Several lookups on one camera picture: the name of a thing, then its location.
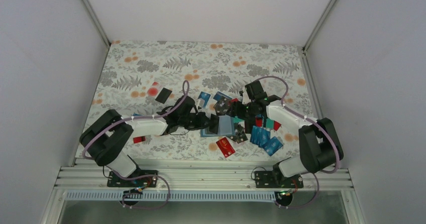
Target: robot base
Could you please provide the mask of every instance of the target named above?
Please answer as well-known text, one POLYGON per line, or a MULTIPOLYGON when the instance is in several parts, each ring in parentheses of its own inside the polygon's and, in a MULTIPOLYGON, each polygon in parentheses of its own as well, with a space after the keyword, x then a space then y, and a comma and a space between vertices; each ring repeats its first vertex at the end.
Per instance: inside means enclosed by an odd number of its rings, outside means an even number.
POLYGON ((255 171, 254 172, 256 188, 303 188, 303 179, 301 175, 293 175, 285 178, 281 183, 278 183, 272 171, 255 171))
MULTIPOLYGON (((133 173, 133 176, 141 176, 141 175, 158 175, 157 170, 137 170, 137 173, 133 173)), ((108 187, 129 187, 136 188, 147 185, 148 180, 150 181, 149 186, 147 187, 156 187, 157 179, 153 180, 152 177, 137 179, 137 180, 122 180, 113 172, 110 172, 108 177, 108 183, 106 184, 108 187)))

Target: glass panel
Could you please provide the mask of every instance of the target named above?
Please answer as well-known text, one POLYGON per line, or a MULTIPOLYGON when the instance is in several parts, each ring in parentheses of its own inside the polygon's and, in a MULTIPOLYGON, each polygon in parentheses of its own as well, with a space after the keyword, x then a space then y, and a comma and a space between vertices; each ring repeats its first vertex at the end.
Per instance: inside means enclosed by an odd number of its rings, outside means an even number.
MULTIPOLYGON (((292 205, 309 201, 312 192, 300 191, 292 205)), ((156 206, 157 202, 138 205, 156 206)), ((309 206, 297 210, 278 209, 262 202, 169 202, 156 211, 123 208, 118 201, 66 201, 59 223, 348 223, 339 191, 322 191, 309 206)))

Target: wire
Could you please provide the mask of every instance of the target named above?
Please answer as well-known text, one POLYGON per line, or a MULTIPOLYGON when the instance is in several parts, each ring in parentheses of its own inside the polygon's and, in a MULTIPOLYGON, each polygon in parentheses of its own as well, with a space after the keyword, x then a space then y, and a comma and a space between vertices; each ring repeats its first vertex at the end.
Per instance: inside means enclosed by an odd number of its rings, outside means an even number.
POLYGON ((106 179, 112 180, 111 178, 109 178, 108 176, 105 175, 105 165, 102 166, 102 174, 103 174, 103 176, 105 176, 106 179))
POLYGON ((320 182, 318 181, 318 177, 314 173, 311 173, 311 174, 315 177, 315 180, 316 180, 316 191, 315 191, 315 195, 312 197, 312 199, 310 201, 308 201, 307 203, 305 203, 303 205, 299 205, 299 206, 281 206, 277 201, 275 201, 275 204, 278 206, 278 208, 301 209, 301 208, 304 208, 304 207, 312 204, 312 202, 318 197, 318 194, 320 193, 320 190, 319 190, 319 188, 320 188, 320 182))
POLYGON ((295 194, 297 192, 297 190, 299 190, 299 187, 297 187, 297 183, 296 183, 295 180, 292 179, 291 181, 293 181, 293 183, 294 183, 294 192, 293 192, 293 194, 295 194))
POLYGON ((254 169, 252 170, 252 173, 250 174, 250 177, 252 178, 252 180, 256 180, 255 178, 253 178, 253 173, 254 173, 254 170, 255 170, 255 169, 257 169, 257 168, 262 168, 263 170, 267 171, 267 170, 266 170, 264 167, 262 167, 262 166, 254 167, 254 169))
POLYGON ((183 133, 183 134, 176 134, 176 135, 173 135, 173 134, 169 134, 169 135, 172 135, 172 136, 179 136, 179 135, 186 135, 186 134, 188 134, 189 133, 189 130, 188 131, 186 131, 185 133, 183 133))
POLYGON ((335 173, 339 168, 340 168, 340 157, 339 157, 339 151, 337 150, 337 147, 336 147, 336 144, 334 143, 334 141, 331 139, 331 137, 330 137, 330 135, 319 125, 319 124, 317 124, 315 121, 313 121, 312 119, 310 119, 310 118, 308 118, 308 117, 306 117, 306 116, 303 116, 303 115, 301 115, 301 114, 299 114, 298 112, 296 112, 296 111, 293 111, 292 109, 290 109, 289 107, 287 107, 287 106, 285 106, 285 103, 284 103, 284 98, 285 98, 285 96, 287 95, 287 93, 288 93, 288 84, 285 82, 285 80, 284 79, 282 79, 282 78, 280 78, 280 77, 277 77, 277 76, 264 76, 264 77, 260 77, 260 78, 258 78, 258 79, 256 79, 255 81, 258 81, 258 80, 261 80, 261 79, 264 79, 264 78, 275 78, 275 79, 278 79, 278 80, 280 80, 281 82, 283 82, 284 83, 284 85, 285 85, 285 93, 284 93, 284 95, 282 96, 282 98, 281 98, 281 105, 287 110, 287 111, 289 111, 290 113, 292 113, 292 114, 294 114, 294 115, 296 115, 296 116, 298 116, 299 118, 302 118, 302 119, 306 119, 308 122, 310 122, 311 124, 313 124, 315 127, 317 127, 318 129, 319 129, 319 131, 321 131, 321 133, 323 133, 324 134, 324 136, 327 138, 327 140, 330 142, 330 144, 331 144, 331 146, 332 146, 332 148, 333 148, 333 151, 334 151, 334 155, 335 155, 335 157, 336 157, 336 165, 334 166, 334 169, 333 170, 331 170, 331 171, 328 171, 328 170, 321 170, 321 172, 324 172, 324 173, 328 173, 328 174, 332 174, 332 173, 335 173))
POLYGON ((110 126, 106 127, 104 130, 102 130, 101 132, 99 132, 92 140, 90 140, 89 143, 87 143, 87 145, 84 147, 83 153, 82 153, 83 159, 93 160, 92 157, 89 157, 89 156, 86 155, 87 150, 92 146, 92 144, 96 140, 98 140, 102 135, 104 135, 107 131, 109 131, 110 129, 114 128, 115 126, 117 126, 119 124, 122 124, 122 123, 124 123, 126 121, 130 121, 130 120, 141 120, 141 119, 151 119, 151 118, 153 118, 153 119, 159 119, 159 118, 162 118, 164 116, 167 116, 167 115, 171 114, 173 111, 175 111, 183 103, 183 101, 185 100, 185 98, 188 96, 189 82, 187 80, 185 80, 183 82, 183 84, 182 84, 182 91, 183 91, 183 98, 180 100, 180 102, 178 104, 176 104, 175 107, 173 107, 170 111, 168 111, 165 114, 157 115, 157 116, 133 116, 133 118, 122 119, 122 120, 119 120, 119 121, 111 124, 110 126))
POLYGON ((137 180, 137 179, 142 179, 142 178, 146 178, 146 177, 156 177, 161 179, 162 181, 164 181, 164 184, 166 184, 167 186, 167 196, 166 196, 166 200, 163 202, 163 204, 156 206, 156 207, 143 207, 143 206, 131 206, 131 205, 127 205, 124 203, 124 199, 126 199, 126 197, 133 195, 133 194, 140 194, 140 193, 127 193, 123 196, 121 204, 123 205, 123 207, 129 207, 130 209, 141 209, 141 210, 157 210, 160 208, 163 208, 170 199, 170 186, 169 183, 166 181, 166 179, 164 179, 163 177, 159 176, 159 175, 141 175, 138 177, 132 177, 132 178, 127 178, 124 176, 121 176, 117 171, 113 170, 114 174, 116 174, 119 178, 123 179, 123 180, 137 180))

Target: floral tablecloth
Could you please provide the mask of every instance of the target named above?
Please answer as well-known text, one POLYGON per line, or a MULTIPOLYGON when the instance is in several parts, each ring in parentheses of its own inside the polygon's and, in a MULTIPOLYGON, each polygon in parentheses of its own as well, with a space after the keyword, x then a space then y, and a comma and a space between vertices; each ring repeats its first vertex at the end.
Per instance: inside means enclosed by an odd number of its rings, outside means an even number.
MULTIPOLYGON (((242 87, 265 75, 283 77, 289 87, 286 102, 299 111, 312 115, 312 108, 296 46, 266 44, 230 44, 200 42, 114 41, 108 53, 85 129, 106 110, 120 114, 151 115, 174 105, 182 96, 182 82, 190 83, 189 96, 197 99, 200 91, 211 94, 205 111, 214 113, 213 95, 221 91, 238 97, 242 87), (153 82, 172 90, 165 104, 147 93, 153 82)), ((275 79, 262 80, 265 91, 282 96, 285 86, 275 79)), ((184 133, 178 129, 175 134, 184 133)), ((129 140, 123 151, 135 159, 238 160, 278 161, 298 153, 298 133, 285 126, 271 131, 283 143, 273 156, 250 143, 231 142, 235 153, 224 158, 216 141, 201 138, 199 131, 182 136, 147 136, 146 141, 133 144, 129 140)), ((81 158, 79 145, 76 157, 81 158)))

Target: white wall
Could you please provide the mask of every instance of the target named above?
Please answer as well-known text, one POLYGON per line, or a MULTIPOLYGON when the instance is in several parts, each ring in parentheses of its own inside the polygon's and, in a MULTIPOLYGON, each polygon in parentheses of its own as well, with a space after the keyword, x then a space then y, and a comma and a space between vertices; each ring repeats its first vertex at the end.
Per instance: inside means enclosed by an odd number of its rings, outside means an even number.
POLYGON ((424 223, 426 0, 339 0, 308 59, 368 223, 424 223))
POLYGON ((89 0, 110 40, 306 43, 329 0, 89 0))
POLYGON ((0 222, 39 223, 106 47, 79 0, 0 0, 0 222))

